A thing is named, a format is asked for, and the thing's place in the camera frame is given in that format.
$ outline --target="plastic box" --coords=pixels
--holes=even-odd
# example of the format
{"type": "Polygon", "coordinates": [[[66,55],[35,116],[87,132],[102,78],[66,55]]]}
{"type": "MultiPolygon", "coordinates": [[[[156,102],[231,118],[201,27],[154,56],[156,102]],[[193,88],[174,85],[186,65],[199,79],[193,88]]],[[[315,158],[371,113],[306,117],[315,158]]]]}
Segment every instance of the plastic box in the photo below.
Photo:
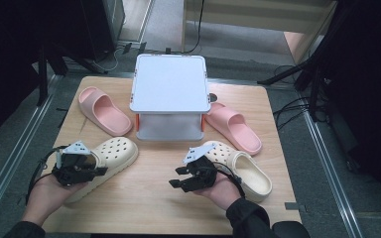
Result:
{"type": "Polygon", "coordinates": [[[205,59],[198,56],[139,55],[130,109],[137,138],[198,141],[210,109],[205,59]]]}

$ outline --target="metal rail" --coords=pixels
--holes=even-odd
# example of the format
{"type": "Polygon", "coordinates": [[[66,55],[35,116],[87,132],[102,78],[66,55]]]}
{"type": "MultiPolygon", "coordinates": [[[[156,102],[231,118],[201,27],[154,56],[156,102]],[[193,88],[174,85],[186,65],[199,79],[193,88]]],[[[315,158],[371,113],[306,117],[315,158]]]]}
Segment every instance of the metal rail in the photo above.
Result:
{"type": "Polygon", "coordinates": [[[333,166],[332,159],[320,134],[318,124],[312,120],[309,112],[305,112],[305,119],[309,131],[311,132],[312,139],[317,147],[317,153],[322,163],[324,173],[327,177],[327,181],[329,182],[330,189],[332,190],[333,197],[335,198],[336,205],[338,206],[339,213],[342,217],[345,228],[347,229],[348,235],[352,238],[362,238],[364,236],[361,232],[354,211],[351,208],[349,199],[345,194],[344,188],[336,173],[335,167],[333,166]]]}
{"type": "Polygon", "coordinates": [[[6,160],[6,163],[0,172],[0,200],[8,184],[10,183],[12,176],[14,175],[21,160],[23,159],[23,156],[28,149],[37,129],[39,128],[39,125],[41,124],[46,112],[48,111],[49,105],[53,100],[54,93],[61,79],[61,75],[54,75],[52,77],[49,83],[49,96],[45,99],[41,106],[35,109],[34,114],[24,129],[23,134],[12,150],[10,156],[6,160]]]}

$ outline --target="wooden tabletop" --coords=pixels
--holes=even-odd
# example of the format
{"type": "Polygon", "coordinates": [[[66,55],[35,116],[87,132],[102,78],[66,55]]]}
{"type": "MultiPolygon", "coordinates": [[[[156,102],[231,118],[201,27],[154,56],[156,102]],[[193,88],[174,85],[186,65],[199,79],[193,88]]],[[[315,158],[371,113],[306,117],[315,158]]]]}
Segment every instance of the wooden tabletop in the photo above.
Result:
{"type": "MultiPolygon", "coordinates": [[[[114,104],[131,121],[135,115],[129,109],[132,79],[115,77],[85,77],[75,95],[55,147],[81,140],[92,149],[111,138],[81,113],[77,97],[88,86],[106,92],[114,104]]],[[[289,173],[265,88],[210,83],[209,90],[218,102],[240,113],[260,137],[263,148],[254,156],[267,174],[273,190],[260,203],[268,212],[271,224],[282,220],[301,221],[298,210],[286,210],[285,202],[296,202],[289,173]]],[[[189,147],[209,140],[232,146],[209,124],[198,142],[148,142],[136,138],[133,128],[124,137],[134,141],[139,149],[137,160],[118,175],[109,179],[82,200],[64,205],[44,224],[47,232],[121,233],[121,234],[231,234],[225,211],[207,198],[172,188],[170,179],[186,179],[175,172],[181,167],[189,147]]],[[[50,157],[48,173],[55,164],[50,157]]]]}

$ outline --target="hand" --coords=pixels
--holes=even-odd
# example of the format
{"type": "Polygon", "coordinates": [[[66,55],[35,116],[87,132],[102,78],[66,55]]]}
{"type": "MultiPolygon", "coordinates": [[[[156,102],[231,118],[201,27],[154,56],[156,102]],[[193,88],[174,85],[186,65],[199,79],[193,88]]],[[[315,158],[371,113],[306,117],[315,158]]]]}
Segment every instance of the hand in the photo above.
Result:
{"type": "Polygon", "coordinates": [[[196,190],[193,193],[209,198],[223,210],[227,210],[234,201],[241,197],[236,185],[221,173],[217,173],[212,187],[196,190]]]}
{"type": "Polygon", "coordinates": [[[84,188],[87,182],[62,186],[54,175],[38,180],[33,187],[22,221],[42,226],[45,220],[58,210],[72,194],[84,188]]]}

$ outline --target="pink slide sandal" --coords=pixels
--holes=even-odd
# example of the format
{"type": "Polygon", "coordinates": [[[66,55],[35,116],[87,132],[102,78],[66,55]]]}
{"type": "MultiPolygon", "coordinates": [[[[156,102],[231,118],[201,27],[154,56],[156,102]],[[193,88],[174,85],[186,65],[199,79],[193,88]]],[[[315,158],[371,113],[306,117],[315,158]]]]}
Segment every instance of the pink slide sandal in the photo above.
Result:
{"type": "Polygon", "coordinates": [[[132,128],[131,120],[100,89],[87,87],[78,100],[82,113],[109,135],[123,136],[132,128]]]}
{"type": "Polygon", "coordinates": [[[238,150],[256,155],[262,143],[255,132],[246,125],[242,114],[218,102],[211,103],[205,115],[206,122],[227,138],[238,150]]]}

